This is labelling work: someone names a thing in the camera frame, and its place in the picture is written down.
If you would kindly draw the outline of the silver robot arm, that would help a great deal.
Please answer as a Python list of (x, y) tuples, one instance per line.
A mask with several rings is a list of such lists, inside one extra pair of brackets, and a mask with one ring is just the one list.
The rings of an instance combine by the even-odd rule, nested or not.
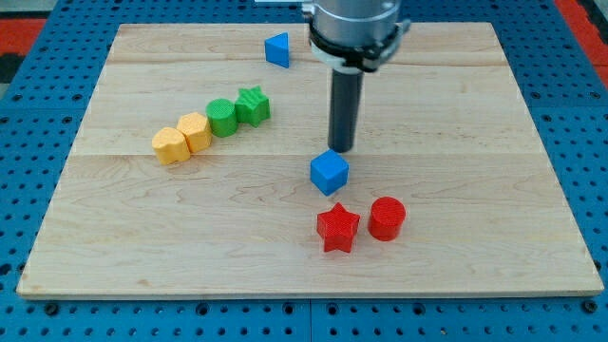
[(310, 0), (301, 8), (313, 55), (348, 75), (387, 63), (411, 26), (400, 0)]

